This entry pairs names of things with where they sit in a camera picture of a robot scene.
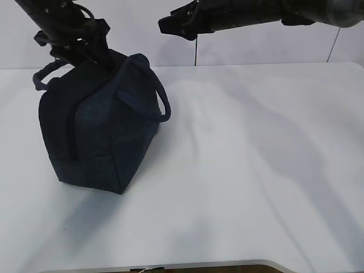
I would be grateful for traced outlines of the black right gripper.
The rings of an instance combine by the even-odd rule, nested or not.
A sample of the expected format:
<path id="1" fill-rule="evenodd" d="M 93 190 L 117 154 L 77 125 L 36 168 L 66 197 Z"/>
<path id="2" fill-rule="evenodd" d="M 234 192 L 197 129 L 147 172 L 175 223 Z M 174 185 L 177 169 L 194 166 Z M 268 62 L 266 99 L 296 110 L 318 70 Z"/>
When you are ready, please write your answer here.
<path id="1" fill-rule="evenodd" d="M 192 1 L 159 19 L 162 34 L 195 40 L 199 34 L 211 34 L 228 26 L 227 1 Z"/>

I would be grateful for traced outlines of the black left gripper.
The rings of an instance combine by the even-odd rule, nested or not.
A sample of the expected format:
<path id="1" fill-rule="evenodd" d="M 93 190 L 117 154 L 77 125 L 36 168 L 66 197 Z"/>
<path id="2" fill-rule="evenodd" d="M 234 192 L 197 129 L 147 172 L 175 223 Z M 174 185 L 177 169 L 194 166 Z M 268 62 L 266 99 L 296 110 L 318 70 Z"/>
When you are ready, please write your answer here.
<path id="1" fill-rule="evenodd" d="M 80 28 L 67 27 L 49 18 L 33 20 L 40 27 L 34 40 L 42 47 L 49 44 L 52 57 L 74 66 L 90 60 L 106 72 L 115 67 L 106 41 L 110 27 L 104 19 L 84 19 Z"/>

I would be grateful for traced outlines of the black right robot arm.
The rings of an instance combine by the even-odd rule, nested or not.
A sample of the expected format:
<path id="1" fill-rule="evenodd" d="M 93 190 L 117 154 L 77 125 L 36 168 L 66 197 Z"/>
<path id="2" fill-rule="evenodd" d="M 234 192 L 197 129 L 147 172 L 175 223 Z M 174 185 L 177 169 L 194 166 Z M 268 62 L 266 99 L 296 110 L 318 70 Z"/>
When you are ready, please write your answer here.
<path id="1" fill-rule="evenodd" d="M 160 32 L 195 40 L 199 34 L 280 21 L 285 26 L 324 23 L 339 28 L 363 21 L 363 1 L 192 1 L 158 21 Z"/>

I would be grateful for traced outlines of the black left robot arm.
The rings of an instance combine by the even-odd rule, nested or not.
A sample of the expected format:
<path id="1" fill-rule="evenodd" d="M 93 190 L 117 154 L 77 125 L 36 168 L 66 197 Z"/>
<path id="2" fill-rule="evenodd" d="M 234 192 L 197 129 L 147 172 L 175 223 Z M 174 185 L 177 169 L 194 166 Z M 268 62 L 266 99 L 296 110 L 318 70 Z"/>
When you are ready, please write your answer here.
<path id="1" fill-rule="evenodd" d="M 49 44 L 50 55 L 63 64 L 74 67 L 92 61 L 106 72 L 115 62 L 106 36 L 110 26 L 103 18 L 97 19 L 75 1 L 17 0 L 19 7 L 40 28 L 34 40 L 41 47 Z"/>

